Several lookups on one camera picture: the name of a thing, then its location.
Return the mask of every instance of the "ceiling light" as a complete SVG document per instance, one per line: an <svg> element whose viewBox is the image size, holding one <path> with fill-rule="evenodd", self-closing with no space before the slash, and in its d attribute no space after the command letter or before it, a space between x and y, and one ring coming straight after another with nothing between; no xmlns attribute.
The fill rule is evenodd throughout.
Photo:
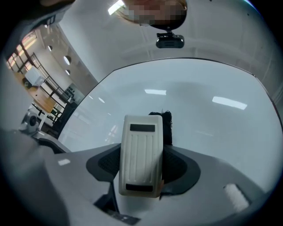
<svg viewBox="0 0 283 226"><path fill-rule="evenodd" d="M72 59L69 56L64 56L64 61L66 62L67 65L70 65L72 62Z"/></svg>
<svg viewBox="0 0 283 226"><path fill-rule="evenodd" d="M103 99L101 99L100 97L98 97L98 99L102 102L105 103L105 101Z"/></svg>
<svg viewBox="0 0 283 226"><path fill-rule="evenodd" d="M241 102L233 101L233 100L223 98L223 97L213 97L212 102L227 105L230 107L239 108L242 110L245 110L245 108L248 106L247 104L243 104Z"/></svg>
<svg viewBox="0 0 283 226"><path fill-rule="evenodd" d="M145 90L147 94L166 95L166 90Z"/></svg>
<svg viewBox="0 0 283 226"><path fill-rule="evenodd" d="M116 12L119 8L121 8L123 5L125 5L123 3L122 0L119 0L118 2L116 2L114 5L112 5L109 9L108 9L108 13L109 15L112 15L114 12Z"/></svg>

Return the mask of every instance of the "curved white surface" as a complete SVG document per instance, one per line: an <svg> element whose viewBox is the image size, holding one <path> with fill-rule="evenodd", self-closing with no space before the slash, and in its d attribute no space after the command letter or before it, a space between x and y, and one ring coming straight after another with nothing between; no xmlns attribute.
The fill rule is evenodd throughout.
<svg viewBox="0 0 283 226"><path fill-rule="evenodd" d="M173 145L227 161L264 191L282 169L283 136L258 80L229 65L166 59L119 69L82 101L59 141L71 151L120 143L126 114L169 110Z"/></svg>

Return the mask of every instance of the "black rectangle label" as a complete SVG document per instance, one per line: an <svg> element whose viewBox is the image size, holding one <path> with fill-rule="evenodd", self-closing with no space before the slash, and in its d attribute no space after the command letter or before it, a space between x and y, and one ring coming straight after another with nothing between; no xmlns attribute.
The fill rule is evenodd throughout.
<svg viewBox="0 0 283 226"><path fill-rule="evenodd" d="M131 191L137 191L137 192L152 192L153 186L126 184L126 189L131 190Z"/></svg>
<svg viewBox="0 0 283 226"><path fill-rule="evenodd" d="M130 130L137 132L155 132L155 125L131 124Z"/></svg>

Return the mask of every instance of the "person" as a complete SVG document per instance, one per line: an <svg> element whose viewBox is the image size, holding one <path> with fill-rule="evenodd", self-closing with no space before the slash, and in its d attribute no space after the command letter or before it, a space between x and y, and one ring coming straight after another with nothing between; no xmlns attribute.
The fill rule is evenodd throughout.
<svg viewBox="0 0 283 226"><path fill-rule="evenodd" d="M183 24L187 16L186 0L124 0L117 11L123 19L141 26L173 30Z"/></svg>

